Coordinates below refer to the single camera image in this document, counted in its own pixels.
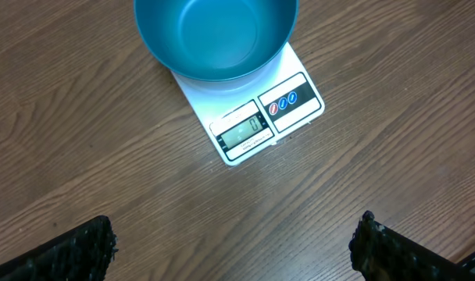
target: blue bowl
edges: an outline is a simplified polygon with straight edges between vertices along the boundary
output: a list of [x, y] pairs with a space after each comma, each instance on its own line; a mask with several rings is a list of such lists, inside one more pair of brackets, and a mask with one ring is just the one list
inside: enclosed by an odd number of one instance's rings
[[250, 74], [288, 42], [298, 0], [135, 0], [151, 53], [175, 73], [224, 81]]

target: scale display reading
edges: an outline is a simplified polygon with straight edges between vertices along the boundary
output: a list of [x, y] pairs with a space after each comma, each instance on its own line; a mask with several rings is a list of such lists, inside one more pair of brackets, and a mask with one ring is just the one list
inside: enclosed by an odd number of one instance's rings
[[246, 139], [263, 129], [262, 124], [256, 116], [247, 119], [236, 127], [222, 134], [222, 139], [229, 149], [235, 147]]

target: kitchen scale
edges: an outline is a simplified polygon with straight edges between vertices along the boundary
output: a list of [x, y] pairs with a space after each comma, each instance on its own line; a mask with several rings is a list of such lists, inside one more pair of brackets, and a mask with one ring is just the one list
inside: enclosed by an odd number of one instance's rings
[[223, 161], [231, 166], [324, 112], [324, 101], [287, 43], [263, 68], [224, 82], [173, 73]]

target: wooden table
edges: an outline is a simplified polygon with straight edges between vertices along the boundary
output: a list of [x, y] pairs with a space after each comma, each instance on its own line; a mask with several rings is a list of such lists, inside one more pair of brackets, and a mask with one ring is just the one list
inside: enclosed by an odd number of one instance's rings
[[0, 263], [104, 214], [107, 280], [340, 280], [367, 209], [475, 250], [475, 0], [301, 0], [327, 110], [229, 169], [132, 1], [0, 1]]

